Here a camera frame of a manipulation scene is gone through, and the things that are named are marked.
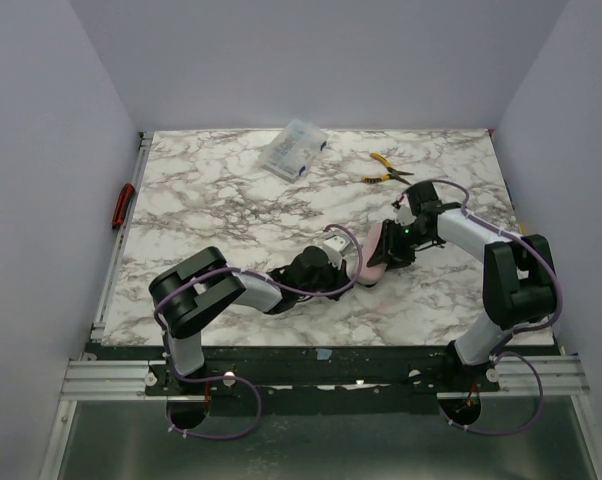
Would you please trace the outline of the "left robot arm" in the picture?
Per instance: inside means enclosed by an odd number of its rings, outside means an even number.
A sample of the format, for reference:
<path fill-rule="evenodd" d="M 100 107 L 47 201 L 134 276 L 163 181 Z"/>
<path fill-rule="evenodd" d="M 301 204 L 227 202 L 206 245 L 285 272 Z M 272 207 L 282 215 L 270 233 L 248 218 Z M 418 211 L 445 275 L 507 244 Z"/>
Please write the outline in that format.
<path fill-rule="evenodd" d="M 231 305 L 276 315 L 314 296 L 337 300 L 351 287 L 342 253 L 327 247 L 309 246 L 266 274 L 233 269 L 218 248 L 207 247 L 155 277 L 148 290 L 170 364 L 187 377 L 204 365 L 202 330 Z"/>

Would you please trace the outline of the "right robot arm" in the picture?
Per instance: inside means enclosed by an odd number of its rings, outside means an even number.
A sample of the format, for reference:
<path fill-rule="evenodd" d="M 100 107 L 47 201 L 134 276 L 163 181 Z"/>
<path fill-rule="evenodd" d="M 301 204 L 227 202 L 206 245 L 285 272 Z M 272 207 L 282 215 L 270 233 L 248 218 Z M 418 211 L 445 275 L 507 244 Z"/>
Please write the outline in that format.
<path fill-rule="evenodd" d="M 386 271 L 410 266 L 422 249 L 453 244 L 483 265 L 483 311 L 446 349 L 449 371 L 486 365 L 520 333 L 553 325 L 563 306 L 552 254 L 541 235 L 521 236 L 473 214 L 466 202 L 443 202 L 437 181 L 420 181 L 394 202 L 396 217 L 373 225 L 358 282 L 376 285 Z"/>

